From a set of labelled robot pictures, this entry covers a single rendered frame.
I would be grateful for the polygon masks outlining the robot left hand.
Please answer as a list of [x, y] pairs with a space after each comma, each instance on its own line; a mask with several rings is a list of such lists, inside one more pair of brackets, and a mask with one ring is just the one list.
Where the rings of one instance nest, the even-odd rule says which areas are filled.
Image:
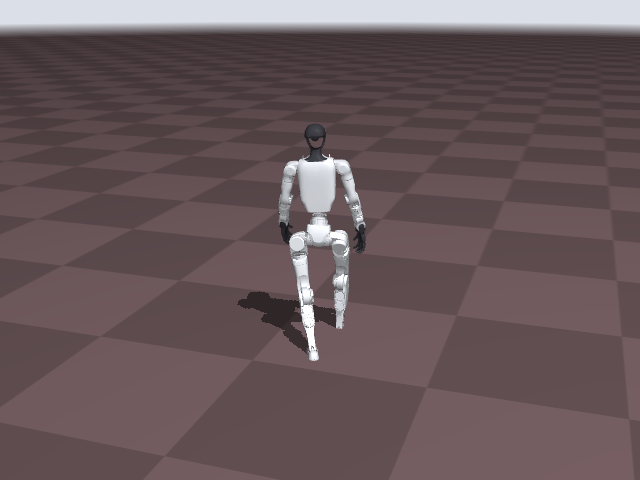
[[[284, 240], [284, 242], [286, 242], [287, 244], [289, 244], [289, 242], [288, 242], [288, 241], [289, 241], [289, 239], [290, 239], [290, 236], [289, 236], [289, 235], [292, 235], [292, 233], [290, 233], [290, 232], [289, 232], [288, 227], [290, 227], [290, 228], [293, 228], [293, 227], [292, 227], [291, 225], [289, 225], [289, 223], [288, 223], [288, 225], [286, 226], [286, 224], [285, 224], [284, 222], [280, 222], [279, 226], [281, 227], [281, 234], [282, 234], [282, 236], [283, 236], [283, 240]], [[289, 235], [288, 235], [288, 234], [289, 234]], [[288, 238], [289, 238], [289, 239], [288, 239]]]

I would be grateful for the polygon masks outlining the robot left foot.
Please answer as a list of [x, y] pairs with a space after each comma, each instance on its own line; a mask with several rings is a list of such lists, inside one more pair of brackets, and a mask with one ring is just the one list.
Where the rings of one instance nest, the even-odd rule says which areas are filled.
[[308, 359], [312, 360], [312, 361], [316, 361], [319, 359], [319, 355], [318, 355], [318, 350], [316, 348], [317, 351], [314, 351], [314, 348], [311, 348], [311, 352], [309, 352], [309, 347], [307, 348], [307, 354], [308, 354]]

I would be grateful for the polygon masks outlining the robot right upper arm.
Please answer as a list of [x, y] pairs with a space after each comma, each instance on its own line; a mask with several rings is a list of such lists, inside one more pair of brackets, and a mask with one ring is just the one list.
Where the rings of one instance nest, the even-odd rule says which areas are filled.
[[343, 159], [334, 160], [336, 172], [342, 175], [341, 181], [346, 191], [344, 198], [347, 204], [354, 204], [358, 202], [358, 198], [355, 192], [355, 182], [352, 175], [351, 167], [348, 161]]

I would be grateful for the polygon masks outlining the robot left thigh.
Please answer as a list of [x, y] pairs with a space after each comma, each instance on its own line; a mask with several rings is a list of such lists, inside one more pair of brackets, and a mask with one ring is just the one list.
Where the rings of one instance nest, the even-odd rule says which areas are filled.
[[298, 291], [302, 292], [303, 305], [314, 302], [313, 290], [310, 288], [308, 272], [308, 248], [306, 245], [307, 231], [291, 235], [289, 247], [292, 264], [295, 271]]

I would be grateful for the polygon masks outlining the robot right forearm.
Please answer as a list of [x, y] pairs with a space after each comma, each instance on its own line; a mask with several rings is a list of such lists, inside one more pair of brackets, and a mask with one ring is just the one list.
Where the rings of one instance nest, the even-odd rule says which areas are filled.
[[[356, 192], [356, 191], [355, 191]], [[359, 231], [359, 225], [360, 224], [364, 224], [364, 227], [366, 226], [366, 224], [363, 221], [363, 214], [362, 214], [362, 210], [361, 210], [361, 203], [359, 200], [359, 196], [356, 192], [357, 198], [358, 198], [358, 202], [354, 203], [354, 204], [350, 204], [349, 205], [349, 209], [351, 211], [351, 215], [352, 215], [352, 219], [354, 221], [354, 227]]]

